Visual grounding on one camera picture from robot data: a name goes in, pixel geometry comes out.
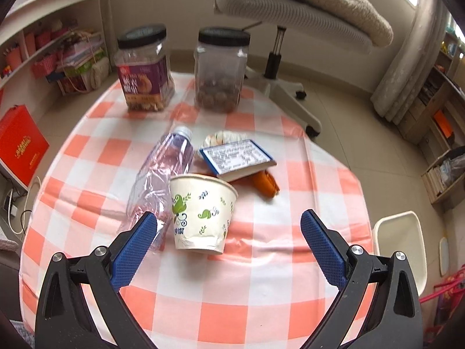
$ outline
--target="bottle label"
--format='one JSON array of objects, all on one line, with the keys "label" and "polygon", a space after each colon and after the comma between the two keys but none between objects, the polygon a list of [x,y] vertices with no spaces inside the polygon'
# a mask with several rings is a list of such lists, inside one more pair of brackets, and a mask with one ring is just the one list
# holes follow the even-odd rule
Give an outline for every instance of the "bottle label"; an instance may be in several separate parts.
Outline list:
[{"label": "bottle label", "polygon": [[169,99],[167,57],[154,64],[120,65],[118,76],[130,109],[158,111]]}]

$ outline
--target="metal screw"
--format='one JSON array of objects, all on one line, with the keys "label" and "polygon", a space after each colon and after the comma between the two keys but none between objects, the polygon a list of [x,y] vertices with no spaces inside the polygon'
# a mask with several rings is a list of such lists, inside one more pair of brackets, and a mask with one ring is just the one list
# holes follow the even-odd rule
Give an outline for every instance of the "metal screw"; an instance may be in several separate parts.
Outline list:
[{"label": "metal screw", "polygon": [[94,251],[96,256],[103,256],[106,253],[106,248],[105,247],[98,247]]},{"label": "metal screw", "polygon": [[352,253],[356,254],[356,255],[361,255],[363,253],[363,248],[359,245],[354,245],[352,248]]},{"label": "metal screw", "polygon": [[53,262],[58,262],[58,261],[61,261],[62,258],[63,258],[62,253],[55,253],[52,257],[52,260]]},{"label": "metal screw", "polygon": [[404,252],[396,252],[396,257],[401,261],[406,259],[406,256],[405,256]]}]

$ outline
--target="white chair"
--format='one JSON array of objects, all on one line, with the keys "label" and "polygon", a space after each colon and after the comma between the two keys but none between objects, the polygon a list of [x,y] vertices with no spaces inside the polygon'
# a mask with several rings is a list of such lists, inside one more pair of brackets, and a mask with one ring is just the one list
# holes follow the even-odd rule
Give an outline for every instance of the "white chair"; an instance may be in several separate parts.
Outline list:
[{"label": "white chair", "polygon": [[403,252],[412,269],[418,295],[425,290],[428,271],[420,221],[413,211],[380,219],[373,227],[373,247],[377,256],[391,257]]},{"label": "white chair", "polygon": [[311,138],[319,135],[322,127],[319,119],[297,101],[306,97],[303,85],[276,78],[286,28],[302,31],[359,53],[367,54],[373,47],[371,39],[359,29],[329,13],[295,0],[215,0],[215,11],[259,21],[258,24],[268,22],[278,26],[275,44],[269,54],[264,74],[247,68],[246,83],[257,87],[283,111],[305,122],[305,132]]}]

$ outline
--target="plastic jar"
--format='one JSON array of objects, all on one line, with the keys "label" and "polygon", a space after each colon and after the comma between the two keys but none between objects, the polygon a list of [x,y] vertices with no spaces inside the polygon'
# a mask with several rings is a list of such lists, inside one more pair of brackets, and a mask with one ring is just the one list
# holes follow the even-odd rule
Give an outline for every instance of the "plastic jar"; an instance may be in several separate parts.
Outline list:
[{"label": "plastic jar", "polygon": [[118,38],[115,64],[130,110],[164,109],[174,94],[167,28],[153,24],[132,29]]},{"label": "plastic jar", "polygon": [[239,104],[246,73],[250,34],[209,27],[198,32],[195,57],[195,103],[229,113]]}]

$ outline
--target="black lid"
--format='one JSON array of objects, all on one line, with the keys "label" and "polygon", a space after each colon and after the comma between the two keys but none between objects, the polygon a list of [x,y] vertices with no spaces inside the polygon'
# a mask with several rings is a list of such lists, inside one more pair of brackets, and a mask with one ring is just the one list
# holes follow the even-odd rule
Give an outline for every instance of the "black lid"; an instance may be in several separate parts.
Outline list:
[{"label": "black lid", "polygon": [[224,47],[244,47],[250,44],[250,34],[228,27],[205,27],[198,32],[198,41]]},{"label": "black lid", "polygon": [[131,29],[118,38],[118,47],[122,50],[147,46],[167,37],[167,27],[153,24]]}]

